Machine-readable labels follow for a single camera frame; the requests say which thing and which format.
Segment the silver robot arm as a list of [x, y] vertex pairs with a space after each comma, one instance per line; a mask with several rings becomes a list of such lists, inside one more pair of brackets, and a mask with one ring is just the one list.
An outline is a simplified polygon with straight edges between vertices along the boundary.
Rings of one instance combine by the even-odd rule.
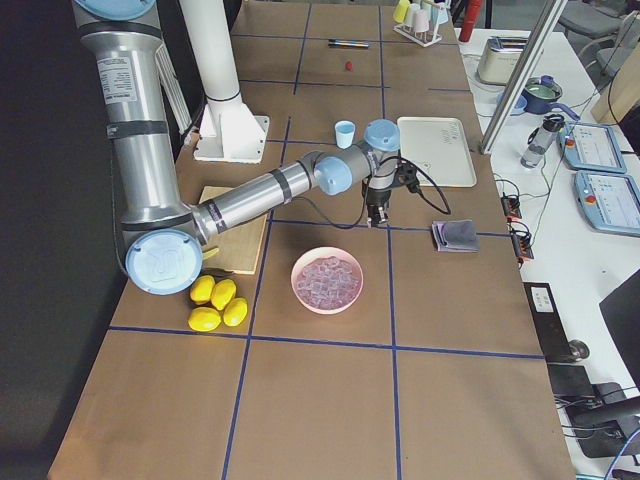
[[363, 187], [364, 211], [382, 223], [390, 193], [416, 177], [401, 158], [400, 131], [389, 120], [371, 122], [361, 141], [335, 153], [312, 152], [199, 205], [182, 201], [163, 101], [177, 117], [188, 112], [163, 53], [152, 1], [77, 1], [82, 43], [93, 52], [108, 114], [107, 136], [122, 178], [126, 210], [121, 228], [128, 277], [156, 295], [195, 281], [203, 247], [214, 236], [319, 188], [334, 196]]

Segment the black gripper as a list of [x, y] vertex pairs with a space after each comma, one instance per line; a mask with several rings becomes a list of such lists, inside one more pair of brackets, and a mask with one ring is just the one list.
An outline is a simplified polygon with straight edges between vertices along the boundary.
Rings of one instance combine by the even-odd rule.
[[376, 172], [362, 181], [363, 208], [367, 211], [367, 225], [378, 228], [388, 223], [386, 208], [391, 191], [418, 185], [417, 168], [407, 160], [382, 160]]

